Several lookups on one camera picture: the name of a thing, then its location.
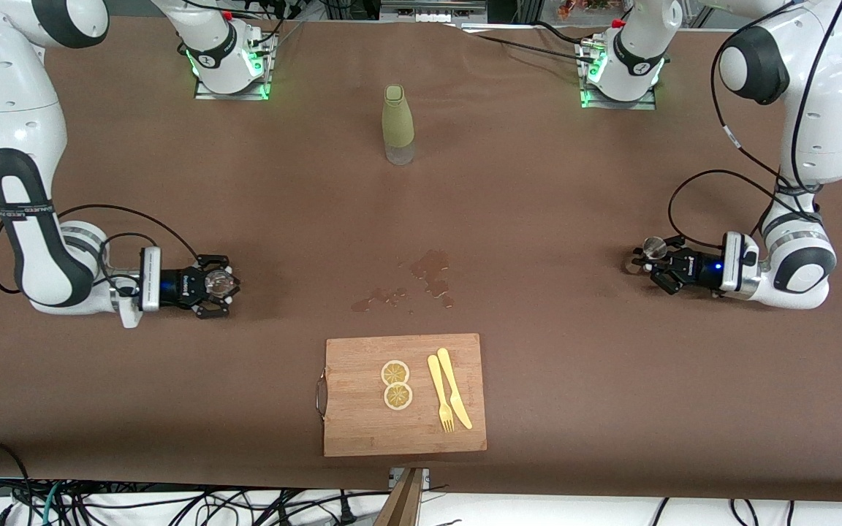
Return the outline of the steel measuring jigger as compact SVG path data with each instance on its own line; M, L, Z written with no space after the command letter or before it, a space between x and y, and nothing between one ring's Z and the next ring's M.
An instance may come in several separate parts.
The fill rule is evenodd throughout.
M652 272L662 266L668 254L668 245L663 237L646 237L641 246L635 247L627 256L623 269L631 274Z

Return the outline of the clear glass cup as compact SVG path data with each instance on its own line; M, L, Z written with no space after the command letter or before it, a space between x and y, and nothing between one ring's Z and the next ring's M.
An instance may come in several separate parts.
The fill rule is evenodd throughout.
M234 295L238 281L228 269L216 269L206 273L204 286L208 296L225 300Z

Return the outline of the brown table cover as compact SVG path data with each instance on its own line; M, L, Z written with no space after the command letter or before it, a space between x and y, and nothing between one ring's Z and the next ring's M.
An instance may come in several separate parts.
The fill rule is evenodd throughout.
M623 262L675 220L715 240L769 175L716 123L723 34L679 34L654 111L584 109L574 67L447 26L305 23L267 101L200 101L165 19L117 17L45 61L67 120L60 210L151 214L227 254L227 319L124 329L0 292L0 443L41 479L383 487L395 457L323 456L330 338L477 333L488 448L425 457L452 492L842 500L842 182L819 197L838 253L808 312L666 295ZM414 159L383 140L404 87ZM449 257L455 305L407 267ZM408 287L408 302L350 305Z

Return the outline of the bamboo cutting board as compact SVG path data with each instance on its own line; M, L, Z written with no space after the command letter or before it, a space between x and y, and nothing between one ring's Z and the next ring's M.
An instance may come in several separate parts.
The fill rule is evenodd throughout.
M324 454L326 457L437 455L487 449L481 340L477 333L334 338L325 343ZM444 432L427 358L446 348L460 396L472 422L453 411L454 432ZM405 362L414 399L407 408L385 406L381 367Z

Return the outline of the liquid spill puddle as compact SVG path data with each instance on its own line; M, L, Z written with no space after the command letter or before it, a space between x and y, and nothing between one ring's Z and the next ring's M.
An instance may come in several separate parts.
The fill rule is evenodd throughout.
M407 267L408 272L423 286L423 294L438 300L444 309L451 309L455 305L453 297L449 295L450 286L447 282L449 257L442 250L428 250L424 256ZM375 305L388 305L396 308L401 303L408 302L410 292L408 287L394 289L372 289L367 296L353 302L349 310L355 313L367 313Z

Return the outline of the green sleeved glass bottle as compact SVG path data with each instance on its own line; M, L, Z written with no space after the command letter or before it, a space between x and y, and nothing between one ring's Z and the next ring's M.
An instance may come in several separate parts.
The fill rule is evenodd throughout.
M396 166L410 163L415 153L414 120L401 85L385 87L382 126L388 161Z

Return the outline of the yellow plastic fork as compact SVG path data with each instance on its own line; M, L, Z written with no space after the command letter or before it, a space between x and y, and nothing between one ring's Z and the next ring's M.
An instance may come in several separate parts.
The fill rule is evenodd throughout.
M445 393L444 390L444 379L442 378L440 359L438 359L438 357L435 355L430 355L427 358L427 363L428 369L430 370L431 379L434 385L436 396L438 397L438 415L441 427L444 430L444 432L454 432L455 425L453 410L447 402L447 393Z

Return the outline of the yellow plastic knife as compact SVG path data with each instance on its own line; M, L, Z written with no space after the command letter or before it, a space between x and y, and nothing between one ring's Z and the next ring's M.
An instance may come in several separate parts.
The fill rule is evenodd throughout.
M444 372L447 376L448 384L451 389L449 397L451 407L459 419L459 422L466 429L470 430L472 428L472 422L459 393L457 379L455 379L454 367L449 352L446 348L440 348L437 352L437 356L441 363L442 372Z

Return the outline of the grey power strip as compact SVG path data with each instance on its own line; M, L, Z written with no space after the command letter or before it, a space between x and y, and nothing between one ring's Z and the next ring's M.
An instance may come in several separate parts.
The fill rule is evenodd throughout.
M487 0L380 0L380 21L488 23Z

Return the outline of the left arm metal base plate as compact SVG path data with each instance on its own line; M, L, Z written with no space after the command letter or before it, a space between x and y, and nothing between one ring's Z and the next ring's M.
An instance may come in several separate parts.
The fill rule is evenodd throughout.
M583 39L574 45L578 57L580 101L585 109L655 110L655 84L664 58L658 62L623 63L611 56L604 41Z

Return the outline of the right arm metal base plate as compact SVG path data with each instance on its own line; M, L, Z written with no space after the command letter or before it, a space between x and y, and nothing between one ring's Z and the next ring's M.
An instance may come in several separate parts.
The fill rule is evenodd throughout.
M278 49L277 37L264 37L249 26L230 54L213 68L213 58L187 50L191 73L196 77L194 99L262 101L270 98Z

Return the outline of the small metal bracket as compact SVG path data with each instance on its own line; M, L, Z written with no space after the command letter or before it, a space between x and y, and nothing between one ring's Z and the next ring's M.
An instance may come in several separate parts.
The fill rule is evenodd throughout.
M389 470L388 489L394 490L397 483L400 482L402 476L406 475L408 468L394 467ZM431 488L430 470L427 468L418 468L418 473L422 476L422 492L427 492Z

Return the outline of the wooden post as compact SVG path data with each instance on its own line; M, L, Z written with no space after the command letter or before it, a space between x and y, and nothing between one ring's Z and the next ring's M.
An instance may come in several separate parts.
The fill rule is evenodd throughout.
M409 468L389 493L372 526L417 526L423 493L421 485L418 468Z

